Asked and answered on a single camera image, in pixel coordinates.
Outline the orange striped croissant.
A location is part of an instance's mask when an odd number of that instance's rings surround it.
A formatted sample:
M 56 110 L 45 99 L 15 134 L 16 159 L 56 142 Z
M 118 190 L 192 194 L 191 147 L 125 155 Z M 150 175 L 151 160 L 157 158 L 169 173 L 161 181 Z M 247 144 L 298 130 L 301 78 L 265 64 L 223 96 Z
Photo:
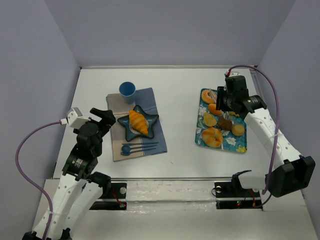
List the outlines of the orange striped croissant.
M 148 134 L 148 126 L 145 117 L 134 110 L 129 111 L 129 124 L 136 131 L 143 135 Z

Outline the stainless steel tongs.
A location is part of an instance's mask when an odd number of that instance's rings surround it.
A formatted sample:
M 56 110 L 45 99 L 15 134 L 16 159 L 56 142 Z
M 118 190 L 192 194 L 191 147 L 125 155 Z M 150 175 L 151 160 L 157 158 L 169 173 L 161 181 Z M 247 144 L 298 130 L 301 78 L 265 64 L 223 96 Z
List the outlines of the stainless steel tongs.
M 217 95 L 212 91 L 211 88 L 209 88 L 209 95 L 214 100 L 214 102 L 217 103 Z M 221 116 L 224 117 L 226 120 L 228 120 L 230 117 L 230 115 L 227 111 L 222 112 Z

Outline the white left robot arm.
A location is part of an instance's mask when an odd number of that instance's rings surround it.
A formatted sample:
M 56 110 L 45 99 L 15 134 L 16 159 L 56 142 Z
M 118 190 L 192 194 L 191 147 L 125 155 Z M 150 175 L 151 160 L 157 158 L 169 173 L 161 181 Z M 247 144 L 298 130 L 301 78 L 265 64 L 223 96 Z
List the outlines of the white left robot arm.
M 32 181 L 21 168 L 20 174 L 42 192 L 48 208 L 33 230 L 26 232 L 24 240 L 70 240 L 76 227 L 94 202 L 111 189 L 111 177 L 94 171 L 102 155 L 103 137 L 109 132 L 116 118 L 111 110 L 92 108 L 96 121 L 84 117 L 77 107 L 67 113 L 56 125 L 68 125 L 76 134 L 72 148 L 62 168 L 53 197 Z

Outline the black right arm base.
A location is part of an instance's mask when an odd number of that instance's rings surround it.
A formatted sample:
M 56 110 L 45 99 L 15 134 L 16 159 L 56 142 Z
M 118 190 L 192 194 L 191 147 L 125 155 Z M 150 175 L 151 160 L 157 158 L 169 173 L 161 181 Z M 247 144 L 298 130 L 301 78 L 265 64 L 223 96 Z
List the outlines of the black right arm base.
M 211 189 L 218 210 L 262 209 L 259 192 L 235 186 L 230 181 L 215 182 Z

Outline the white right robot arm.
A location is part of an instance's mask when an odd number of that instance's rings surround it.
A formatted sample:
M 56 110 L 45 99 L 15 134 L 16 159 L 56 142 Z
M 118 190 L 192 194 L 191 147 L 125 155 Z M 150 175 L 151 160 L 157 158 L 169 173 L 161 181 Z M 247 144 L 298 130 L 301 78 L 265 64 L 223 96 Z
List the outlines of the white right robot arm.
M 244 76 L 225 78 L 225 86 L 217 88 L 217 108 L 238 114 L 270 156 L 267 173 L 244 170 L 232 176 L 232 183 L 241 189 L 269 192 L 276 198 L 309 185 L 316 166 L 314 159 L 303 156 L 277 129 L 262 98 L 249 95 Z

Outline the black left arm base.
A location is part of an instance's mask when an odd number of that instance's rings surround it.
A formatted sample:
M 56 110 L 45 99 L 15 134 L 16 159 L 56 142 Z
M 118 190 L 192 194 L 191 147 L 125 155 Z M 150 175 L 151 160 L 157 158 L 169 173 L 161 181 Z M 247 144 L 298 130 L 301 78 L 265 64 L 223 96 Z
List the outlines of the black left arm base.
M 127 209 L 127 183 L 112 182 L 110 190 L 102 195 L 90 207 L 92 211 L 125 211 Z

